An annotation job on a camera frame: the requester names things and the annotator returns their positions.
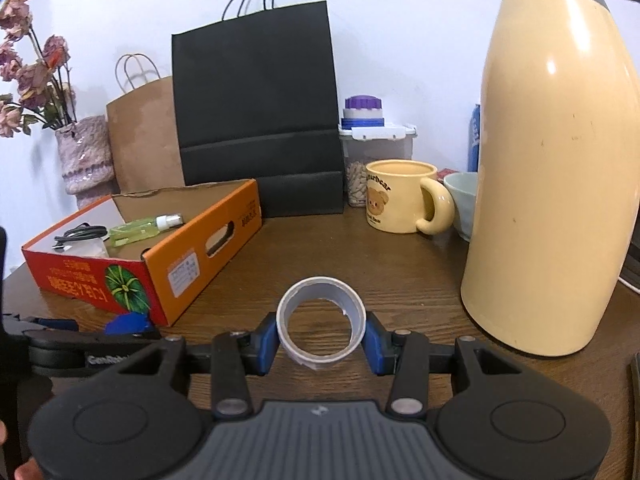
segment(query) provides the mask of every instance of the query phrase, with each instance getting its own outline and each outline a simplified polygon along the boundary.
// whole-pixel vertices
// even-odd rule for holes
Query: green bottle
[[[109,229],[109,238],[112,246],[120,247],[158,236],[163,231],[183,224],[184,220],[179,214],[141,218]]]

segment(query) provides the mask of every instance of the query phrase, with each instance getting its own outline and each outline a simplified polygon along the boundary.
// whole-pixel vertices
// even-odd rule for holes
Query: white lid
[[[162,215],[156,218],[156,225],[161,231],[167,231],[172,227],[178,227],[184,224],[182,215]]]
[[[397,124],[386,124],[385,126],[354,126],[351,130],[340,130],[342,138],[354,140],[402,140],[405,137],[416,137],[415,126],[406,124],[399,126]]]

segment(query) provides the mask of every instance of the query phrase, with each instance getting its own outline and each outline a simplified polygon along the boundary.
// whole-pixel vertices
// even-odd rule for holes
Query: orange cardboard box
[[[65,256],[54,237],[83,222],[107,228],[181,214],[185,225],[118,248],[109,258]],[[255,180],[175,187],[104,197],[22,247],[38,284],[116,312],[149,314],[172,325],[262,225]]]

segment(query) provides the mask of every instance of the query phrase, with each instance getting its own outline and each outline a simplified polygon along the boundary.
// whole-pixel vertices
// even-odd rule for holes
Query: roll of tape
[[[287,326],[293,311],[306,300],[329,300],[335,303],[351,323],[349,344],[334,354],[314,355],[299,348],[290,338]],[[327,368],[351,354],[364,337],[367,313],[360,297],[346,283],[327,276],[314,276],[293,285],[282,297],[276,311],[276,326],[280,344],[289,357],[313,370]]]

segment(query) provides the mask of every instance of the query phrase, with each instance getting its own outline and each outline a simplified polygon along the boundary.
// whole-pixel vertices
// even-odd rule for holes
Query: finger
[[[33,457],[15,470],[15,480],[44,480],[44,476]]]

